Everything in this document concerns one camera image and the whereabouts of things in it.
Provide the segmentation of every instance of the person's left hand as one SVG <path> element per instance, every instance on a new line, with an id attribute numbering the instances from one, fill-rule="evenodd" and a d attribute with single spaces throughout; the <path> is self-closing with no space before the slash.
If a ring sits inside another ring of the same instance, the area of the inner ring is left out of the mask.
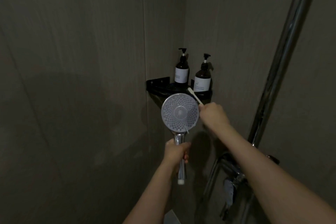
<path id="1" fill-rule="evenodd" d="M 162 163 L 169 165 L 173 169 L 177 169 L 177 172 L 179 171 L 179 163 L 182 159 L 184 159 L 185 163 L 188 163 L 188 153 L 191 146 L 191 143 L 182 143 L 179 145 L 175 145 L 174 139 L 170 139 L 168 142 L 166 142 L 165 147 L 165 156 L 163 158 Z"/>

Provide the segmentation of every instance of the hand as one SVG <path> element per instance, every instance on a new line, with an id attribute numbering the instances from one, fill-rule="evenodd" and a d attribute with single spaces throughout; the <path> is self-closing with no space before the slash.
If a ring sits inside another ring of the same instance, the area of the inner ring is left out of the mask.
<path id="1" fill-rule="evenodd" d="M 189 142 L 175 145 L 174 139 L 170 139 L 166 142 L 165 156 L 163 157 L 162 163 L 179 171 L 178 166 L 182 159 L 184 159 L 185 163 L 188 163 L 189 156 L 187 154 L 187 150 L 190 146 L 191 143 Z"/>
<path id="2" fill-rule="evenodd" d="M 230 121 L 221 105 L 212 102 L 206 105 L 199 105 L 199 110 L 199 116 L 203 123 L 214 132 L 223 126 L 230 125 Z"/>

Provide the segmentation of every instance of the brown bottle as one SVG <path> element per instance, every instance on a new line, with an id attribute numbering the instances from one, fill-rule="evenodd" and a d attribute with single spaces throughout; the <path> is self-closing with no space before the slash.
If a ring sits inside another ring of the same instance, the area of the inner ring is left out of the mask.
<path id="1" fill-rule="evenodd" d="M 187 57 L 185 56 L 187 49 L 179 48 L 179 50 L 182 50 L 182 56 L 180 58 L 180 62 L 175 67 L 175 83 L 188 84 L 189 66 Z"/>
<path id="2" fill-rule="evenodd" d="M 204 53 L 204 61 L 201 65 L 201 70 L 199 70 L 195 75 L 194 91 L 208 91 L 210 88 L 211 74 L 208 70 L 207 59 L 211 55 Z"/>

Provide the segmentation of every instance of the corner shelf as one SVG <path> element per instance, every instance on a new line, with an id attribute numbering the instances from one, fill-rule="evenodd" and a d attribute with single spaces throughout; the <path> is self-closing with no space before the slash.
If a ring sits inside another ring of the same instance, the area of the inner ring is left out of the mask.
<path id="1" fill-rule="evenodd" d="M 194 87 L 194 80 L 191 80 L 191 85 L 177 85 L 176 83 L 170 83 L 170 77 L 163 77 L 153 80 L 146 81 L 146 90 L 149 93 L 157 95 L 159 97 L 168 98 L 176 93 L 185 93 L 190 96 L 190 92 L 188 91 L 188 87 Z M 212 90 L 195 92 L 196 96 L 200 100 L 211 100 Z"/>

